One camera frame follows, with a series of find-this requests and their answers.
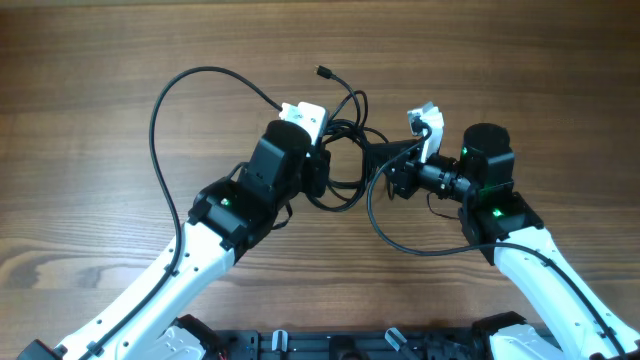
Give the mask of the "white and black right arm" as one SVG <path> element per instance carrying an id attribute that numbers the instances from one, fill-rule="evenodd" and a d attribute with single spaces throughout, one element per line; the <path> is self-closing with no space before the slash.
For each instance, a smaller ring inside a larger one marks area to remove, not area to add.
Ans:
<path id="1" fill-rule="evenodd" d="M 509 278 L 554 338 L 542 339 L 514 312 L 475 322 L 475 359 L 636 359 L 639 333 L 621 321 L 580 278 L 558 250 L 543 220 L 514 191 L 515 156 L 507 130 L 491 123 L 470 126 L 460 157 L 420 157 L 436 139 L 428 125 L 415 125 L 415 140 L 371 146 L 377 173 L 387 175 L 397 195 L 425 189 L 459 203 L 464 251 L 479 250 Z"/>

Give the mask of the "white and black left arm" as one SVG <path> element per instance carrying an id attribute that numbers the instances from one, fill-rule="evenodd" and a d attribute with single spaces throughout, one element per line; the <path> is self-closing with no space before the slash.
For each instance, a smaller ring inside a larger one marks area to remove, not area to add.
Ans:
<path id="1" fill-rule="evenodd" d="M 201 190 L 166 250 L 96 318 L 57 346 L 32 341 L 22 359 L 200 359 L 198 339 L 175 325 L 210 283 L 271 231 L 300 193 L 327 178 L 323 120 L 274 120 L 237 179 Z"/>

